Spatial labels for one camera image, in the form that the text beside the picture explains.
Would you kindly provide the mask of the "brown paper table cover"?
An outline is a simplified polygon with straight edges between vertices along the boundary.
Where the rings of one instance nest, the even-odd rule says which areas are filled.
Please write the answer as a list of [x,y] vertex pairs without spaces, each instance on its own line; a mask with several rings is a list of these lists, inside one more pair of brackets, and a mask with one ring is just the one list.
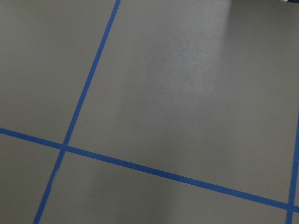
[[3,224],[296,224],[296,0],[3,0]]

